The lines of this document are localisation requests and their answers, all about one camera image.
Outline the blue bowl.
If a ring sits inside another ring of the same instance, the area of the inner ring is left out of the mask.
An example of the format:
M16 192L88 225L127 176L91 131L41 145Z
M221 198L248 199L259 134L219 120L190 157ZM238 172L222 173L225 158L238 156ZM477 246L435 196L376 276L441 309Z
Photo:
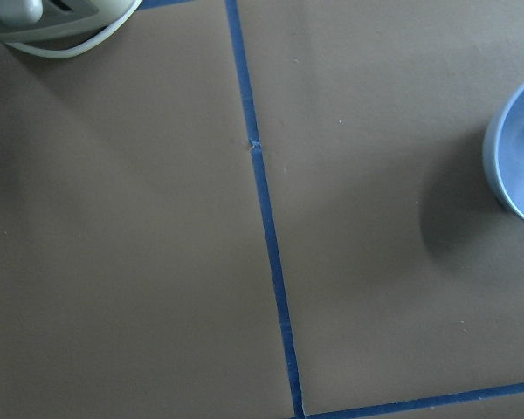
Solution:
M490 119L482 163L493 195L524 221L524 82Z

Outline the white toaster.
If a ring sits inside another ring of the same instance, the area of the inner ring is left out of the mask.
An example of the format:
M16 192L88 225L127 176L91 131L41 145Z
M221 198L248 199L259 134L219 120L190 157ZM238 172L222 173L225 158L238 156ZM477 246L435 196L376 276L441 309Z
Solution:
M125 21L140 5L127 0L0 0L0 41L40 41L95 31Z

